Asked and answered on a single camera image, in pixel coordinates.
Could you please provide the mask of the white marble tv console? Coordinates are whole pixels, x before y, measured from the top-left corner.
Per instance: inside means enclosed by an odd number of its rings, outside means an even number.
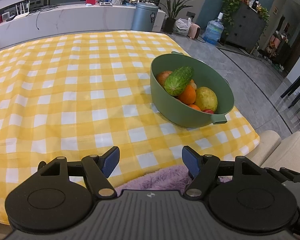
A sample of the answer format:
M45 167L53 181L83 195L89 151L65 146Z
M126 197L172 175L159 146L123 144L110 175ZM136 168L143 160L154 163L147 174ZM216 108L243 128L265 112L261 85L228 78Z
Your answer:
M72 4L0 24L0 50L27 41L70 33L130 30L135 7Z

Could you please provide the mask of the yellow white checkered tablecloth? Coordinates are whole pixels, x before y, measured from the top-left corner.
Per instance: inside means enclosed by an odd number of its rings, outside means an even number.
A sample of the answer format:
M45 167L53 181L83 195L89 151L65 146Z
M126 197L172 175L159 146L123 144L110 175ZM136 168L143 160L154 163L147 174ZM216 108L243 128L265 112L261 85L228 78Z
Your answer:
M151 61L181 51L164 34L135 31L44 38L0 51L0 223L7 195L41 161L78 161L120 148L119 186L181 162L189 145L224 160L260 142L237 110L227 123L181 128L152 102Z

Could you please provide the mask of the purple fluffy cloth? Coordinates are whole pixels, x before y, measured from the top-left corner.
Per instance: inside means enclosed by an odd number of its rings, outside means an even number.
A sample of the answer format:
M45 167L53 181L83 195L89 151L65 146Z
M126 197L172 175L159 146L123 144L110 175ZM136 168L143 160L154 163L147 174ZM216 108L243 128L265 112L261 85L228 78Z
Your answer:
M115 191L118 196L123 190L178 190L183 194L193 180L194 177L190 175L186 166L175 165L130 180L116 187Z

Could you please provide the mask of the dark grey drawer cabinet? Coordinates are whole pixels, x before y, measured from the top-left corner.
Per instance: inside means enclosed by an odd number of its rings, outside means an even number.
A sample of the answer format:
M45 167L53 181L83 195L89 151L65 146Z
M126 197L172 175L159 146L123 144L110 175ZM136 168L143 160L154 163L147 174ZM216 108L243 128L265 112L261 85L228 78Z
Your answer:
M232 15L234 25L227 27L226 42L251 52L257 44L265 26L265 20L248 5L241 3Z

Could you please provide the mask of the white wifi router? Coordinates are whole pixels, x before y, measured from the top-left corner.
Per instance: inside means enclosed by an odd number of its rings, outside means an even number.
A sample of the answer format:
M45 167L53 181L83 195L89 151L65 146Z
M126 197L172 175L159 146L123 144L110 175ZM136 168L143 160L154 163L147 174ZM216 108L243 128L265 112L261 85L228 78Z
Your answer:
M30 0L28 0L26 3L21 2L19 6L15 7L17 12L17 15L14 18L15 20L26 17L30 13Z

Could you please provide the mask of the green cucumber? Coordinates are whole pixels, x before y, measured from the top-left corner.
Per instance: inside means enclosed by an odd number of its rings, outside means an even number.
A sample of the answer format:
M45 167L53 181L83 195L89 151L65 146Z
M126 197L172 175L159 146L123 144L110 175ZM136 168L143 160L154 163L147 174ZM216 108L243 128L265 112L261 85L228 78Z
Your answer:
M179 67L167 77L164 84L164 89L171 96L179 96L192 80L193 74L193 67Z

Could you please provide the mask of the blue grey trash bin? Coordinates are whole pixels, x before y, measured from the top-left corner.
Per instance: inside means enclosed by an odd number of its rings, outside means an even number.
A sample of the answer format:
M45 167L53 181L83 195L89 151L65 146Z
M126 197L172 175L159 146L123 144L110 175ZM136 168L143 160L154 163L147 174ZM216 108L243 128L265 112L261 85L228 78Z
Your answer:
M158 9L158 6L150 3L137 3L134 11L131 30L147 32L152 31Z

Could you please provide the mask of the yellow green pear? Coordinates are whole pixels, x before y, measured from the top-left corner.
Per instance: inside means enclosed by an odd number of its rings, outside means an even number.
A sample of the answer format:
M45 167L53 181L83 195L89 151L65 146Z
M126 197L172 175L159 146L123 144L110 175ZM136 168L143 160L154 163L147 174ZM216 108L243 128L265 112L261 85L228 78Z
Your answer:
M208 87L199 87L196 90L196 100L194 104L197 105L201 111L209 109L215 112L218 107L218 99L213 90Z

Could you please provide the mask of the green colander bowl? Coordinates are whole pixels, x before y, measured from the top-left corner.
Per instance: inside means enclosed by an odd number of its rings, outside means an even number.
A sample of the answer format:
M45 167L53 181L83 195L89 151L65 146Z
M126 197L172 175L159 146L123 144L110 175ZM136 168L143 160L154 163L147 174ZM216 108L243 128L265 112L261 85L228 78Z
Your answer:
M165 70L193 68L192 79L198 88L207 87L217 96L218 106L213 114L195 110L171 96L159 84L156 76ZM152 101L158 111L176 125L198 128L209 124L224 124L225 115L234 107L234 95L228 82L207 64L176 51L162 54L151 62L150 84Z

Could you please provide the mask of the blue water jug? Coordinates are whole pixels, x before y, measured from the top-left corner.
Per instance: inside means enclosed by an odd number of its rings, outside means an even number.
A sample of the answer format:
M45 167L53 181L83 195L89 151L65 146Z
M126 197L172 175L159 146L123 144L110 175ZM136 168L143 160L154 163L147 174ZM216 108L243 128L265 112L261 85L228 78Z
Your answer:
M223 13L220 12L218 17L215 20L208 22L205 32L203 33L203 40L216 45L221 38L224 26L222 24Z

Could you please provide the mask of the orange mandarin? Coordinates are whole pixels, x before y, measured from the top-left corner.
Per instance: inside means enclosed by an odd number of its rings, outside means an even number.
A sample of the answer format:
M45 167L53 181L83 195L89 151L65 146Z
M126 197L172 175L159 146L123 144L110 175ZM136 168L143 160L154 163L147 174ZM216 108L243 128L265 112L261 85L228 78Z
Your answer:
M201 112L201 109L197 105L191 104L191 105L189 105L189 107Z
M191 85L187 85L177 99L186 105L191 105L196 100L196 90Z
M193 79L190 81L190 85L194 88L194 90L197 90L197 85L195 84Z

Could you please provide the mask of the pink small heater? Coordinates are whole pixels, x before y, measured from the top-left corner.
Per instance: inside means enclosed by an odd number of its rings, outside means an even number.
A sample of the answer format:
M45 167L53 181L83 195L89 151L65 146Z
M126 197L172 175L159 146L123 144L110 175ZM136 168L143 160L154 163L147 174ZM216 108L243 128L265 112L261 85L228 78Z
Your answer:
M198 38L199 35L200 35L200 26L195 23L191 23L187 36L195 40Z

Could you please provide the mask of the red green mango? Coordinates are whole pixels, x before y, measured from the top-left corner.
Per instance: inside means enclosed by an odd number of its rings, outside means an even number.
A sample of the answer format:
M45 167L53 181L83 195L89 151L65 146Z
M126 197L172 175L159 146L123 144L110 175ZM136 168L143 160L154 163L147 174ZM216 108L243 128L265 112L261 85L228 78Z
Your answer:
M166 79L168 78L168 76L172 73L172 71L170 70L166 70L166 71L163 71L161 73L159 73L157 76L156 76L156 80L158 81L158 83L161 85L161 87L164 87L165 86L165 81Z

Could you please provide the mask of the red cherry tomato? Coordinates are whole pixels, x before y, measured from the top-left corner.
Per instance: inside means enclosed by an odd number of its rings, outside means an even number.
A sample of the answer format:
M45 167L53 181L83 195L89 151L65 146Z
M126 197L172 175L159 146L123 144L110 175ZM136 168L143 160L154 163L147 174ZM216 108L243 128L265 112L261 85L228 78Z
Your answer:
M212 111L211 109L205 109L203 110L204 113L209 113L209 114L214 114L214 111Z

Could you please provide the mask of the white plastic bag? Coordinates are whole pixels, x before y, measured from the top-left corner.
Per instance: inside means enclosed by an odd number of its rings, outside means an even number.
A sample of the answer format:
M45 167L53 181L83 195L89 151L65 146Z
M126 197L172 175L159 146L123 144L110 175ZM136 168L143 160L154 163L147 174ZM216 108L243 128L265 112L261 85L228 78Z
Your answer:
M175 21L175 24L173 26L173 32L179 35L187 36L191 24L192 24L191 18L188 19L179 18Z

